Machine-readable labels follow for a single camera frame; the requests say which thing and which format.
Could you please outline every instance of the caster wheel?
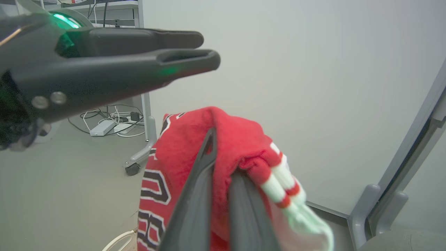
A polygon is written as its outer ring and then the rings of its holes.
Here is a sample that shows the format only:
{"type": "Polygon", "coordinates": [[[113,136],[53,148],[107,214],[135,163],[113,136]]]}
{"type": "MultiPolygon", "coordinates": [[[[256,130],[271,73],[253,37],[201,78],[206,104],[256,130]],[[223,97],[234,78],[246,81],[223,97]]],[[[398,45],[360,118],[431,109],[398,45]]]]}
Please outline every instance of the caster wheel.
{"type": "Polygon", "coordinates": [[[129,167],[126,167],[125,172],[127,173],[128,176],[133,176],[139,172],[139,169],[140,169],[140,165],[135,163],[129,167]]]}

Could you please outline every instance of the black cable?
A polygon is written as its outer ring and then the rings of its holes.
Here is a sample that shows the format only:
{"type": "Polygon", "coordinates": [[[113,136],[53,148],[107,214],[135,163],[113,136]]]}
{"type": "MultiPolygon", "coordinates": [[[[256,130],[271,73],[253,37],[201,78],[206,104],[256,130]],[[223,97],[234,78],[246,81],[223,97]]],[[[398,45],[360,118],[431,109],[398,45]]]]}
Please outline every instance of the black cable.
{"type": "Polygon", "coordinates": [[[138,111],[140,112],[141,116],[144,116],[144,115],[142,114],[142,111],[141,111],[141,110],[139,110],[139,108],[138,108],[138,107],[136,107],[136,106],[131,106],[131,105],[122,105],[122,106],[128,106],[128,107],[133,107],[133,108],[136,108],[136,109],[138,109],[138,111]]]}
{"type": "MultiPolygon", "coordinates": [[[[108,116],[106,116],[105,114],[104,114],[104,112],[101,110],[101,109],[99,109],[98,108],[98,110],[99,111],[94,111],[94,115],[92,115],[92,116],[89,116],[89,117],[85,117],[85,119],[88,119],[88,118],[92,118],[92,117],[96,117],[96,116],[98,116],[98,115],[101,115],[103,118],[108,118],[108,117],[110,117],[110,114],[108,113],[108,107],[107,107],[107,111],[105,112],[108,116]]],[[[85,115],[85,113],[82,113],[82,114],[80,114],[79,115],[79,117],[80,118],[84,118],[83,116],[85,115]]]]}
{"type": "Polygon", "coordinates": [[[103,27],[105,27],[105,13],[107,12],[107,5],[108,5],[108,0],[107,2],[105,2],[103,27]]]}
{"type": "Polygon", "coordinates": [[[93,5],[93,8],[91,8],[91,12],[90,13],[88,13],[88,16],[87,16],[87,18],[90,18],[90,15],[93,13],[93,11],[94,11],[94,9],[95,9],[95,6],[96,6],[96,4],[94,4],[93,5]]]}
{"type": "MultiPolygon", "coordinates": [[[[144,117],[140,118],[136,123],[126,123],[126,124],[137,125],[137,123],[140,122],[143,118],[144,118],[144,117]]],[[[112,134],[106,134],[106,135],[104,135],[104,136],[109,136],[109,135],[118,134],[118,133],[120,133],[120,132],[122,132],[122,131],[124,131],[124,130],[127,130],[127,129],[128,129],[128,128],[125,128],[125,129],[122,129],[121,131],[117,131],[117,132],[112,133],[112,134]]]]}
{"type": "Polygon", "coordinates": [[[84,132],[86,134],[90,134],[90,132],[84,131],[84,130],[80,129],[79,127],[77,127],[75,124],[73,124],[73,122],[70,121],[70,118],[68,118],[68,122],[70,124],[72,124],[74,127],[76,127],[76,129],[78,129],[79,131],[84,132]]]}

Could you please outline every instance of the white extension cord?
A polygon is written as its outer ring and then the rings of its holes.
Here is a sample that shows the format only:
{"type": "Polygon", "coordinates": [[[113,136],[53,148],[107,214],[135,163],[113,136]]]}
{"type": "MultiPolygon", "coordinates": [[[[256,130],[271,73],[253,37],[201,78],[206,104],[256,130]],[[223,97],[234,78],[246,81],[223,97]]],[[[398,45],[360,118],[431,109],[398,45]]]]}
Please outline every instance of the white extension cord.
{"type": "Polygon", "coordinates": [[[117,124],[113,130],[116,133],[116,135],[123,137],[123,138],[131,138],[136,137],[139,135],[143,135],[145,132],[135,134],[135,135],[125,135],[128,134],[133,128],[135,128],[135,124],[138,123],[138,121],[131,120],[131,117],[126,117],[128,119],[128,122],[117,124]]]}

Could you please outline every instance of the red fabric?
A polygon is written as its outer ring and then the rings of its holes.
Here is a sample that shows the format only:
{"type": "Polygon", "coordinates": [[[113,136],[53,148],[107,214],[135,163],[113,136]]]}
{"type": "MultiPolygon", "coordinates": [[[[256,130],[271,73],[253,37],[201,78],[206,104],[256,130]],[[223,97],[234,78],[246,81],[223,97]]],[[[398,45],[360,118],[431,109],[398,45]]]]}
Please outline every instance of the red fabric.
{"type": "Polygon", "coordinates": [[[272,140],[254,121],[229,116],[217,107],[166,114],[142,182],[138,251],[154,250],[158,245],[206,133],[212,127],[217,130],[218,148],[213,177],[212,251],[228,250],[227,192],[234,170],[237,167],[246,170],[254,183],[260,185],[271,175],[270,167],[280,163],[280,155],[270,147],[272,140]]]}

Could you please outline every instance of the power adapter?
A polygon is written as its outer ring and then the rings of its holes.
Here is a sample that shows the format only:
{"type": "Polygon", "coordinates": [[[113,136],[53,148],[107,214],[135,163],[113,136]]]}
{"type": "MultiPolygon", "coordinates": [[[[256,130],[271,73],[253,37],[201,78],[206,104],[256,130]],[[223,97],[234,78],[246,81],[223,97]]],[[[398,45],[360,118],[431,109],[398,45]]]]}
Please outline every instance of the power adapter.
{"type": "Polygon", "coordinates": [[[90,136],[105,136],[113,127],[115,127],[113,121],[104,120],[90,131],[90,136]]]}
{"type": "Polygon", "coordinates": [[[131,118],[131,120],[133,120],[133,121],[139,121],[139,119],[140,119],[140,117],[139,117],[139,113],[131,112],[131,113],[130,113],[130,118],[131,118]]]}

